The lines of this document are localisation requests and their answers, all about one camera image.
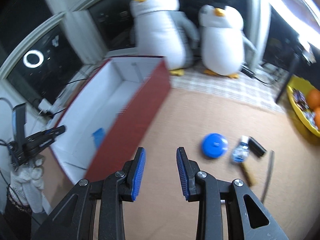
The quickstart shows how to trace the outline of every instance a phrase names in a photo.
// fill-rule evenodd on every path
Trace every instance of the plastic bottle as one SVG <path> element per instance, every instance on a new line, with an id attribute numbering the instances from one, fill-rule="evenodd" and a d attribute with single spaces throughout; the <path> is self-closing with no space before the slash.
<path id="1" fill-rule="evenodd" d="M 249 155 L 249 137 L 241 136 L 239 145 L 232 152 L 232 159 L 234 162 L 243 162 Z"/>

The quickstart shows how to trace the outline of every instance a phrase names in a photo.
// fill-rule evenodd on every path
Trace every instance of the window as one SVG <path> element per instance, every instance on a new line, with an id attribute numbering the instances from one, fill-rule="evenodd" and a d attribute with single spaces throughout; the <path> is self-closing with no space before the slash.
<path id="1" fill-rule="evenodd" d="M 210 1 L 226 3 L 246 19 L 247 0 L 180 0 L 180 11 L 198 26 L 199 9 Z M 133 27 L 129 3 L 130 0 L 101 0 L 89 8 L 109 50 L 134 47 L 129 38 Z"/>
<path id="2" fill-rule="evenodd" d="M 320 33 L 320 27 L 303 0 L 282 0 L 284 5 L 302 22 Z M 295 53 L 299 34 L 272 8 L 270 32 L 264 54 L 264 61 L 288 70 Z M 320 51 L 311 46 L 316 62 L 310 66 L 300 61 L 295 75 L 308 80 L 316 88 L 320 88 Z"/>
<path id="3" fill-rule="evenodd" d="M 26 52 L 7 79 L 29 103 L 38 107 L 43 98 L 53 104 L 81 66 L 81 60 L 57 26 Z"/>
<path id="4" fill-rule="evenodd" d="M 52 16 L 45 0 L 16 0 L 0 15 L 0 65 L 36 27 Z"/>

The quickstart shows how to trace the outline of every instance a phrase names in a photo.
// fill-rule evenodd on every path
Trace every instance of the orange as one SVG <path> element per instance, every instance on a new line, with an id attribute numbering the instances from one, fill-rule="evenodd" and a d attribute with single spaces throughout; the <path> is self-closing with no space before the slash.
<path id="1" fill-rule="evenodd" d="M 320 106 L 317 106 L 315 110 L 313 110 L 316 115 L 320 115 Z"/>
<path id="2" fill-rule="evenodd" d="M 320 106 L 320 91 L 318 89 L 310 90 L 307 94 L 306 101 L 311 109 L 316 109 Z"/>
<path id="3" fill-rule="evenodd" d="M 316 126 L 318 127 L 318 130 L 320 130 L 320 114 L 317 114 L 314 118 Z"/>

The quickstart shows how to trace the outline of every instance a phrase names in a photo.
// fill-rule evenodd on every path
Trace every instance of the white glove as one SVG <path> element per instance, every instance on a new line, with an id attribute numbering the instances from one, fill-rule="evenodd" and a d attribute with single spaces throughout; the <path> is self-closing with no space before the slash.
<path id="1" fill-rule="evenodd" d="M 44 189 L 44 181 L 41 165 L 43 162 L 44 158 L 41 157 L 34 162 L 21 165 L 17 171 L 11 171 L 10 176 L 9 192 L 11 197 L 20 205 L 29 205 L 34 213 L 42 212 L 41 191 Z"/>

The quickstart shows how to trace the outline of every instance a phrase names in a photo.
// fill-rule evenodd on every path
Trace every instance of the black fabric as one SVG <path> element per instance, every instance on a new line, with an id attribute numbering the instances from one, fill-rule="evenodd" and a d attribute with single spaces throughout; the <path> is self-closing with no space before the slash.
<path id="1" fill-rule="evenodd" d="M 0 240 L 18 240 L 0 213 Z"/>
<path id="2" fill-rule="evenodd" d="M 14 204 L 7 197 L 7 204 L 4 209 L 4 219 L 9 228 L 15 234 L 18 240 L 30 240 L 31 238 L 31 213 L 20 210 L 17 204 Z"/>

